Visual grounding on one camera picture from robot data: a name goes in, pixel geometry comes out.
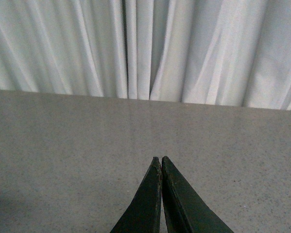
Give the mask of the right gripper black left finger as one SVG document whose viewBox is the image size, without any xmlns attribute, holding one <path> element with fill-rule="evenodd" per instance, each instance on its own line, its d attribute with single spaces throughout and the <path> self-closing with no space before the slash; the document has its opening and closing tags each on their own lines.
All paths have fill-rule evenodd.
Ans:
<svg viewBox="0 0 291 233">
<path fill-rule="evenodd" d="M 160 231 L 162 171 L 158 157 L 152 162 L 130 205 L 112 233 L 158 233 Z"/>
</svg>

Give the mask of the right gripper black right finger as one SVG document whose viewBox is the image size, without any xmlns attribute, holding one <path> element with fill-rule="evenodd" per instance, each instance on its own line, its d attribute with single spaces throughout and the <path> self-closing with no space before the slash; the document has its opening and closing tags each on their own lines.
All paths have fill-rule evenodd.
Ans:
<svg viewBox="0 0 291 233">
<path fill-rule="evenodd" d="M 162 199 L 169 233 L 231 233 L 169 157 L 162 158 Z"/>
</svg>

